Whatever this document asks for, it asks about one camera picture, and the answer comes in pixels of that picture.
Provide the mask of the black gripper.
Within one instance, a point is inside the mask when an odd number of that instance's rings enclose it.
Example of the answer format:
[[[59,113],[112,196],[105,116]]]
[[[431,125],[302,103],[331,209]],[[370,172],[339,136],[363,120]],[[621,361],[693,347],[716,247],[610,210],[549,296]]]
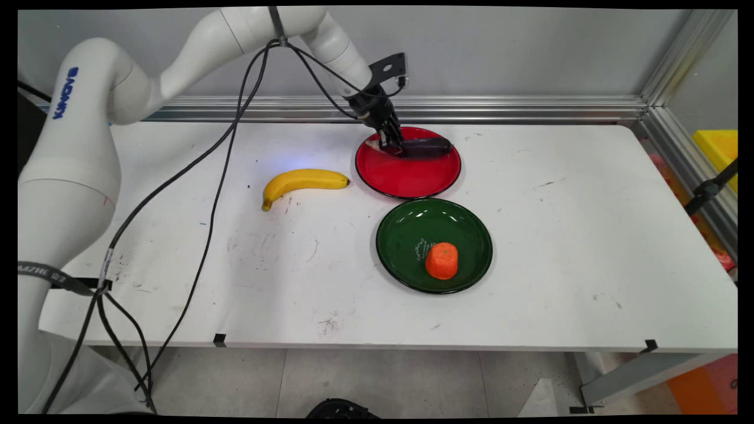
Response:
[[[386,97],[382,86],[372,86],[365,90],[366,94],[355,94],[347,97],[346,101],[356,118],[367,127],[379,131],[377,149],[382,153],[396,157],[404,157],[406,150],[403,146],[403,132],[398,120],[394,120],[394,107],[390,98]]]

